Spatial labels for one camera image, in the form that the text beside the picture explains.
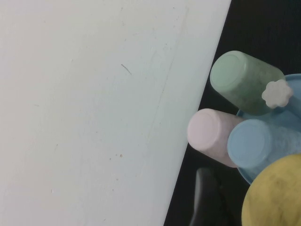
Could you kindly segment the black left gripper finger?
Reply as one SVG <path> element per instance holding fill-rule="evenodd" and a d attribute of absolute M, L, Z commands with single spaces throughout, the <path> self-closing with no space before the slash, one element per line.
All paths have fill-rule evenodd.
<path fill-rule="evenodd" d="M 194 210 L 190 225 L 226 225 L 219 185 L 213 172 L 208 168 L 200 168 L 196 172 Z"/>

